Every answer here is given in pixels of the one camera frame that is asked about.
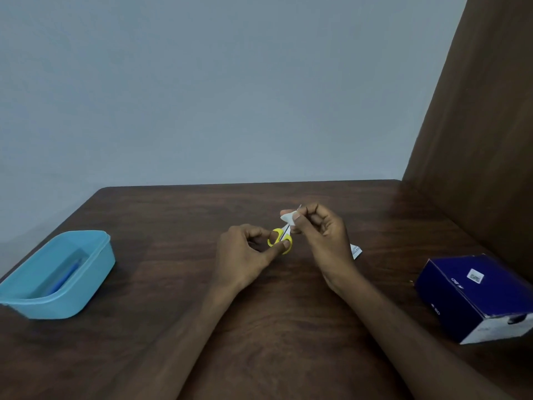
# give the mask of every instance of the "person's right hand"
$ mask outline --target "person's right hand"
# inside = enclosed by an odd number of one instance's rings
[[[343,282],[356,271],[343,220],[318,203],[299,208],[293,220],[296,226],[291,226],[290,233],[305,235],[328,286],[340,296]]]

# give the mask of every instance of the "light blue plastic container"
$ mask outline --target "light blue plastic container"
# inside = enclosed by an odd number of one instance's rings
[[[110,236],[105,231],[67,231],[52,238],[5,278],[0,284],[0,303],[28,318],[74,316],[114,264]],[[73,267],[77,268],[68,276]],[[59,290],[49,294],[58,285]]]

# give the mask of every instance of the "wall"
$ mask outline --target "wall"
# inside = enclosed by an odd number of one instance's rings
[[[465,1],[3,0],[2,267],[101,186],[400,178]]]
[[[533,0],[468,0],[404,180],[533,282]]]

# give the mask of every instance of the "blue-gray wall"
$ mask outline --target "blue-gray wall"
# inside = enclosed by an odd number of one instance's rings
[[[0,275],[103,186],[401,178],[466,0],[2,0]]]

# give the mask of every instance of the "blue pen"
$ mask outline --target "blue pen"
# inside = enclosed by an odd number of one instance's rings
[[[68,278],[70,278],[72,276],[72,274],[79,268],[79,265],[81,264],[82,262],[82,259],[80,258],[79,260],[77,260],[67,271],[67,273],[65,275],[63,275],[63,277],[57,281],[54,286],[52,286],[50,288],[50,290],[48,291],[48,293],[45,295],[45,296],[48,296],[48,295],[51,295],[52,293],[56,293],[64,284],[66,281],[68,281]]]

